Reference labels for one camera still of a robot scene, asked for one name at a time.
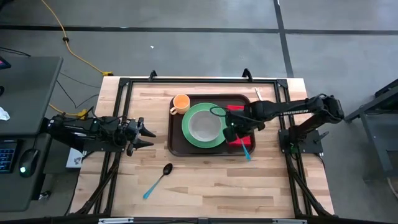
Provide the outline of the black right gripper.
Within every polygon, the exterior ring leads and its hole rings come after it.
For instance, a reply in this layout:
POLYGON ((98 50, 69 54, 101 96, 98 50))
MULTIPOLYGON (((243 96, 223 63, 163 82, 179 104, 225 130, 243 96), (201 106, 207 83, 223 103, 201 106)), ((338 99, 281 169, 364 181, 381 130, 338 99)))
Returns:
POLYGON ((248 107, 241 110, 226 109, 225 121, 223 134, 227 142, 250 136, 255 129, 262 131, 265 128, 264 121, 255 118, 248 107))

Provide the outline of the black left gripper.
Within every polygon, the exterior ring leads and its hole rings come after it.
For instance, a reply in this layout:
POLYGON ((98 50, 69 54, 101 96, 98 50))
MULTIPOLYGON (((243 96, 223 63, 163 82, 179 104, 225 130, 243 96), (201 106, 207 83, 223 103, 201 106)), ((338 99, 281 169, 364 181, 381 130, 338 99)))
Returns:
POLYGON ((140 149, 142 147, 153 146, 154 143, 143 141, 139 139, 139 135, 155 138, 156 135, 149 131, 144 125, 144 118, 140 117, 138 120, 131 120, 129 124, 124 128, 124 135, 128 142, 126 154, 131 156, 134 150, 140 149))

